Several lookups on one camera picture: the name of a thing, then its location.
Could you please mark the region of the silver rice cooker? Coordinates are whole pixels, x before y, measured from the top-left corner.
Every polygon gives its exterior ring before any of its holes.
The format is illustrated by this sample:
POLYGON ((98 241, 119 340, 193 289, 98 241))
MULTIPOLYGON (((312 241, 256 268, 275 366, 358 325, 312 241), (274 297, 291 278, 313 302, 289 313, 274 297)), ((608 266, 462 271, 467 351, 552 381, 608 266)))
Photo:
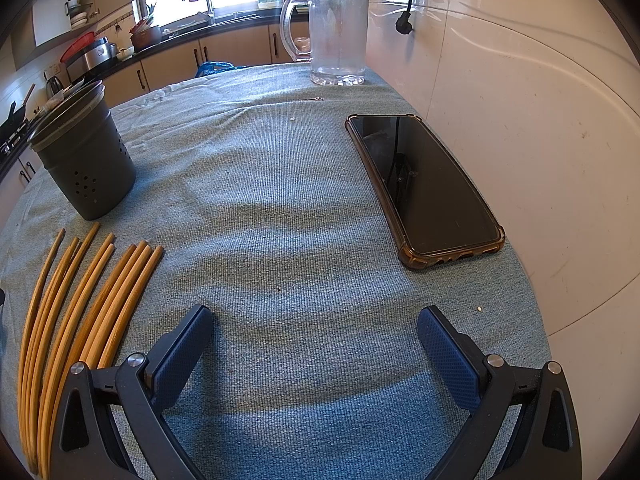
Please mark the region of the silver rice cooker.
POLYGON ((82 78, 102 73, 117 62, 117 46, 106 37, 101 37, 83 47, 63 62, 72 84, 82 78))

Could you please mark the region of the wooden chopstick two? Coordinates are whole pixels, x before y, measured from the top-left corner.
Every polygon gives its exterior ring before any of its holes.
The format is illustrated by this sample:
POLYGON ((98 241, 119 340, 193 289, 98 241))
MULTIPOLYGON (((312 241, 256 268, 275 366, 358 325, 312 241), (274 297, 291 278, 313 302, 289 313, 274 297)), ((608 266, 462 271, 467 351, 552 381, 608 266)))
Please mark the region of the wooden chopstick two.
POLYGON ((37 353, 39 351, 40 342, 44 330, 44 324, 46 324, 48 312, 50 309, 51 296, 55 295, 55 287, 58 286, 58 281, 64 276, 68 265, 70 264, 70 260, 72 260, 73 255, 75 253, 76 247, 78 245, 78 238, 73 237, 70 244, 65 249, 64 254, 62 255, 58 265, 55 268, 55 271, 50 279, 49 284, 47 284, 47 288, 44 291, 43 300, 39 306, 38 314, 36 317, 36 325, 34 333, 32 334, 32 338, 30 338, 28 351, 27 351, 27 360, 25 367, 25 377, 23 378, 23 392, 21 394, 22 411, 23 415, 22 419, 22 430, 24 437, 24 451, 25 456, 27 457, 27 463, 29 464, 30 469, 34 469, 35 466, 32 464, 35 460, 35 451, 34 446, 30 443, 30 431, 29 431, 29 416, 32 412, 30 408, 30 395, 32 394, 32 383, 35 379, 40 377, 40 372, 36 371, 36 359, 37 353))

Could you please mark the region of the clear glass mug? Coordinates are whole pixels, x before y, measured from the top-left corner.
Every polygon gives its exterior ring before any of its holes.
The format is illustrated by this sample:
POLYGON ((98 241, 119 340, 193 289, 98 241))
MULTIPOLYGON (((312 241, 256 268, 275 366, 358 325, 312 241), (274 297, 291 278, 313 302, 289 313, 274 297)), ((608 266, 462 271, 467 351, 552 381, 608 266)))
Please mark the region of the clear glass mug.
POLYGON ((280 15, 283 47, 295 62, 310 63, 310 80, 319 86, 364 83, 369 0, 284 0, 280 15), (296 46, 292 14, 308 9, 309 50, 296 46))

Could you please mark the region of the wooden chopstick six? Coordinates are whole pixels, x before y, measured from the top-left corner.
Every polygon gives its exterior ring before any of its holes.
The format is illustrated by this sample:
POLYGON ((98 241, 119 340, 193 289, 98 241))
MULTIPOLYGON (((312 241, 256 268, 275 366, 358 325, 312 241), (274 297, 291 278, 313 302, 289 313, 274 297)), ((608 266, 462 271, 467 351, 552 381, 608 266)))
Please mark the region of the wooden chopstick six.
POLYGON ((53 407, 55 410, 58 409, 58 404, 60 404, 68 369, 75 362, 88 359, 90 356, 90 351, 96 338, 98 338, 99 331, 107 317, 107 312, 110 310, 120 286, 124 284, 139 248, 143 249, 144 244, 130 245, 126 249, 86 315, 84 315, 86 303, 90 299, 98 278, 102 275, 108 263, 108 259, 115 250, 113 245, 108 245, 102 252, 101 259, 93 267, 85 285, 81 287, 80 294, 73 303, 70 318, 65 325, 61 341, 58 344, 58 351, 52 367, 50 399, 54 401, 53 407))

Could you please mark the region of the wooden chopstick eight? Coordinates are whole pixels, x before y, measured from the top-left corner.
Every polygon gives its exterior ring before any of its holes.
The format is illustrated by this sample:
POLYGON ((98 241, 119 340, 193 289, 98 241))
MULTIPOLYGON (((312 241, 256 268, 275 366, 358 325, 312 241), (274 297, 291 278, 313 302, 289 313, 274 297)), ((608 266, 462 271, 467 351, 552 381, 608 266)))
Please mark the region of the wooden chopstick eight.
POLYGON ((144 269, 142 270, 141 275, 138 277, 136 284, 134 284, 132 292, 130 292, 127 301, 122 307, 122 310, 120 310, 119 316, 114 326, 114 330, 112 331, 111 336, 110 338, 108 338, 106 344, 104 344, 101 359, 99 360, 98 364, 99 368, 110 367, 113 365, 117 350, 122 343, 122 337, 124 336, 126 328, 128 327, 130 320, 134 315, 134 310, 136 310, 145 287, 149 283, 149 280, 157 265, 160 263, 160 259, 163 257, 163 254, 164 248, 162 246, 157 246, 157 248, 154 249, 151 257, 149 258, 149 261, 146 263, 144 269))

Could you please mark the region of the grey-blue table cloth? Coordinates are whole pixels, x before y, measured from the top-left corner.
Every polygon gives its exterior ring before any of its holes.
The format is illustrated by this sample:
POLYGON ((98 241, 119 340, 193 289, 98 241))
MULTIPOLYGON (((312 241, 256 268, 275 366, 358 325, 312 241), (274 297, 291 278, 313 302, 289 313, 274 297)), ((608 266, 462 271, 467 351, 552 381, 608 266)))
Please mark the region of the grey-blue table cloth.
POLYGON ((165 414, 205 477, 426 477, 466 413, 416 336, 424 307, 512 365, 550 358, 511 246, 421 272, 400 263, 345 120, 409 112, 375 74, 319 87, 295 64, 183 81, 112 111, 137 177, 101 233, 119 252, 164 251, 120 354, 149 350, 196 304, 214 312, 165 414))

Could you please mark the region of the wooden chopstick three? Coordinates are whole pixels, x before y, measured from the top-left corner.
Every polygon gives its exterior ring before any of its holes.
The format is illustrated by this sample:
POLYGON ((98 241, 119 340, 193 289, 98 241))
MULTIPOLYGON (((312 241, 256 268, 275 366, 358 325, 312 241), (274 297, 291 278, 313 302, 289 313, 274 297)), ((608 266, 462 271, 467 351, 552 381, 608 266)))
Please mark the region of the wooden chopstick three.
POLYGON ((64 276, 58 281, 58 286, 55 287, 55 295, 51 296, 50 309, 46 324, 44 324, 44 330, 40 342, 39 351, 36 359, 36 371, 40 372, 40 377, 35 379, 32 383, 32 394, 30 395, 30 408, 32 412, 29 416, 29 431, 30 431, 30 443, 34 446, 35 460, 32 463, 35 468, 31 469, 34 474, 39 474, 38 466, 38 427, 39 427, 39 415, 40 415, 40 394, 43 386, 44 368, 47 364, 48 355, 51 348, 51 340, 55 329, 56 322, 58 322, 58 315, 62 308, 62 304, 66 299, 68 290, 70 289, 70 283, 75 278, 78 266, 82 263, 82 259, 85 257, 85 253, 90 247, 96 233, 99 231, 100 224, 96 222, 88 232, 85 239, 80 242, 76 247, 75 253, 70 264, 68 265, 64 276))

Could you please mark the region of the wooden chopstick one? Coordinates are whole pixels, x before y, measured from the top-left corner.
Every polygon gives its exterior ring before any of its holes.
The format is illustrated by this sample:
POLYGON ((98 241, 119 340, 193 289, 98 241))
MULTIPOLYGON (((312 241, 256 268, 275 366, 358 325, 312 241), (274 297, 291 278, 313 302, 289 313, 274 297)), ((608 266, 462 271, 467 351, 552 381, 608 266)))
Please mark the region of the wooden chopstick one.
POLYGON ((22 445, 26 445, 26 415, 25 411, 25 401, 23 400, 23 394, 26 392, 25 386, 25 378, 27 375, 26 366, 27 366, 27 352, 29 349, 29 343, 32 339, 32 333, 35 329, 36 316, 38 312, 38 308, 40 305, 42 291, 44 283, 46 282, 47 276, 51 269, 52 263, 58 252, 58 248, 60 247, 62 240, 65 236, 65 229, 60 229, 58 231, 58 235, 55 237, 55 240, 47 254, 46 260, 42 265, 40 273, 38 275, 34 291, 32 292, 32 296, 29 300, 27 316, 25 320, 23 337, 21 343, 21 354, 20 354, 20 362, 18 363, 18 379, 17 379, 17 415, 18 415, 18 423, 20 424, 20 437, 22 445))

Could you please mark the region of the black smartphone brown case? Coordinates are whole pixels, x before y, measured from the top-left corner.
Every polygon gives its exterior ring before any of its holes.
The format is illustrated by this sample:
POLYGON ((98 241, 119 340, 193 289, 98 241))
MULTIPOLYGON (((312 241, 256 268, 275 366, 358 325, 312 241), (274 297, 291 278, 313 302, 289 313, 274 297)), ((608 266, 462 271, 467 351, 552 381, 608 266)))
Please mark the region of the black smartphone brown case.
POLYGON ((503 248, 503 227, 419 116, 355 114, 345 128, 406 268, 421 271, 503 248))

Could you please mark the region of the dark grey utensil holder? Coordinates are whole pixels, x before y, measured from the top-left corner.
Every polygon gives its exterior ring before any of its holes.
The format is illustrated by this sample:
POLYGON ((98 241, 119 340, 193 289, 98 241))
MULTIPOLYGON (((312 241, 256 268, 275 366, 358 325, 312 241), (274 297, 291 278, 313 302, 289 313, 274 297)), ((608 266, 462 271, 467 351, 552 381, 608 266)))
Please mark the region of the dark grey utensil holder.
POLYGON ((134 186, 136 168, 100 80, 85 84, 51 110, 29 142, 58 188, 86 220, 108 214, 134 186))

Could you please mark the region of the blue plastic bag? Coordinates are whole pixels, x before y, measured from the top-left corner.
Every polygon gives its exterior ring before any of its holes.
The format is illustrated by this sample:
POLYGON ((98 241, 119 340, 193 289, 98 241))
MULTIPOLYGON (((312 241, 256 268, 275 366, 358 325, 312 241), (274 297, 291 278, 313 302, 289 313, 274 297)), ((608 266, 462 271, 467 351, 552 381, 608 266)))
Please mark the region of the blue plastic bag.
POLYGON ((198 66, 195 78, 232 72, 232 70, 239 70, 240 68, 246 68, 246 65, 236 66, 230 62, 206 61, 198 66))

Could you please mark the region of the wooden chopstick seven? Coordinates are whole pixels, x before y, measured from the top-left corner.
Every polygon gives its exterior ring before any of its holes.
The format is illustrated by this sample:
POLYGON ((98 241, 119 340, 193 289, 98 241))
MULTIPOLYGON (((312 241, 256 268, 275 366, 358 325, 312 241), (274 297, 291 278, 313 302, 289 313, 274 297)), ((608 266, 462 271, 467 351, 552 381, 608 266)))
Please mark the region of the wooden chopstick seven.
POLYGON ((91 330, 85 338, 80 352, 79 359, 84 361, 88 367, 96 368, 98 366, 104 344, 111 336, 120 310, 122 310, 151 254, 151 247, 145 240, 142 240, 115 274, 113 284, 108 288, 106 297, 100 303, 100 310, 93 319, 91 330))

